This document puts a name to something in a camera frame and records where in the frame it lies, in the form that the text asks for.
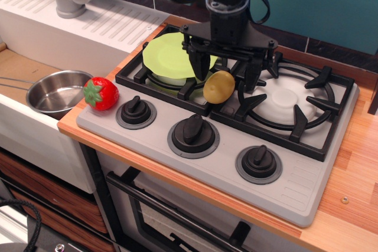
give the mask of yellow-green plate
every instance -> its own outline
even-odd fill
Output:
[[[143,62],[156,75],[172,79],[195,77],[189,55],[183,50],[184,36],[180,32],[161,35],[143,50]],[[217,57],[210,57],[210,68]]]

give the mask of white sink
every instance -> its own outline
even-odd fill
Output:
[[[86,6],[83,15],[62,19],[55,0],[0,0],[0,37],[9,50],[39,63],[104,77],[168,16],[118,0]],[[26,74],[25,69],[16,73]],[[94,192],[79,144],[59,132],[57,120],[1,93],[0,113],[0,147]]]
[[[0,0],[0,37],[25,57],[94,76],[110,73],[168,14],[120,0],[92,0],[73,19],[55,0]]]

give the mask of red strawberry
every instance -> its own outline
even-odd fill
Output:
[[[83,88],[85,102],[93,109],[110,109],[119,98],[117,87],[108,79],[93,77]]]

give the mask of screw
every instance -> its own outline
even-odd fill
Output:
[[[349,199],[348,199],[347,197],[343,197],[343,198],[341,199],[341,202],[342,202],[343,204],[348,204],[348,203],[349,203]]]
[[[64,245],[63,244],[58,244],[55,247],[55,252],[63,252],[64,251]]]

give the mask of metal saucepan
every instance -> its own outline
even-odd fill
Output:
[[[32,83],[29,89],[6,86],[27,90],[26,102],[31,109],[60,120],[84,97],[83,87],[91,78],[92,75],[83,71],[65,70],[47,75],[36,82],[5,79]]]

